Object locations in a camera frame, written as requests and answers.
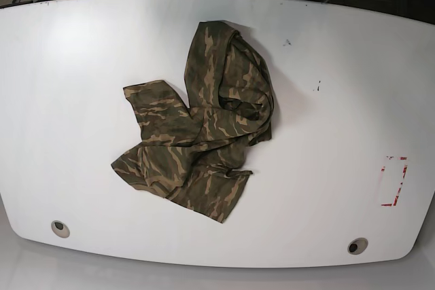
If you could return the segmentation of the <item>camouflage t-shirt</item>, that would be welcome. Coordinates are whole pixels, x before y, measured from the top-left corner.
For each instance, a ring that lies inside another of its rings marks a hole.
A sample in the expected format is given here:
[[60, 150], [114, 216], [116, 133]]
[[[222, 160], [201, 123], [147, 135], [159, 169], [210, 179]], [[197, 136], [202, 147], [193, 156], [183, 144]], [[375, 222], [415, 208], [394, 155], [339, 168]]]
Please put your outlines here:
[[272, 137], [268, 67], [238, 30], [201, 22], [184, 82], [187, 101], [163, 80], [124, 88], [141, 140], [111, 167], [134, 189], [223, 223], [251, 176], [245, 150]]

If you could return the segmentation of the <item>red tape rectangle marking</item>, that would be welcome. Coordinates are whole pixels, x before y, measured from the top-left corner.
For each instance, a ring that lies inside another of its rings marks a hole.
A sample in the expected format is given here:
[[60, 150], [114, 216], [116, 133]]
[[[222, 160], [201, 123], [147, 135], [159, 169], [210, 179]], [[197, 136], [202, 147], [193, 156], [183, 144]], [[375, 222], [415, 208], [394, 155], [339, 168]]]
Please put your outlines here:
[[378, 202], [382, 207], [397, 205], [406, 177], [408, 158], [404, 156], [386, 156], [381, 167]]

